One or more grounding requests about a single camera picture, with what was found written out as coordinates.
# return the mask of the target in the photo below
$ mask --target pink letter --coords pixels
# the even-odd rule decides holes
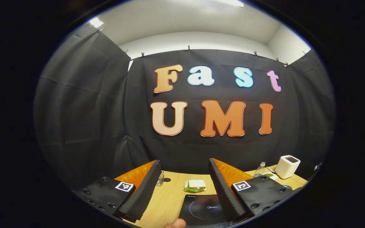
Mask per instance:
[[[274,71],[268,71],[267,76],[270,77],[272,88],[275,92],[281,92],[281,86],[278,85],[278,75],[274,73]]]

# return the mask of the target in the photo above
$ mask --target ceiling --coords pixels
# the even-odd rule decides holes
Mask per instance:
[[[171,32],[218,32],[265,45],[281,23],[249,6],[216,0],[132,0],[99,15],[116,45]]]

